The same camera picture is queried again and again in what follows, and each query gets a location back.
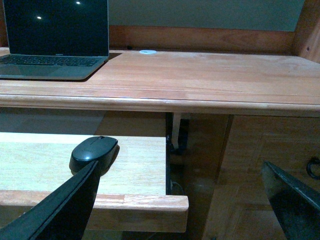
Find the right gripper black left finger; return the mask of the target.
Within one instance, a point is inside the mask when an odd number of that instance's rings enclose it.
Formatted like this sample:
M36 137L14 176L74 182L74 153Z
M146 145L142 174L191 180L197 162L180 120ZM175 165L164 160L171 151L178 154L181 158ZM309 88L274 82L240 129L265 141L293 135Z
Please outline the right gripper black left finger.
M101 177L92 161L28 212L0 230L2 240L80 240Z

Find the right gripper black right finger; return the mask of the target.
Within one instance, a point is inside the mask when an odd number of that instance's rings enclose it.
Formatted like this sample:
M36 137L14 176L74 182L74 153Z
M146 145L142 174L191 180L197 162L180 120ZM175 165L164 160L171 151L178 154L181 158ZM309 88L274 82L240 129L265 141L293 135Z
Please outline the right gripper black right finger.
M261 167L265 193L288 240L320 238L320 193L269 161Z

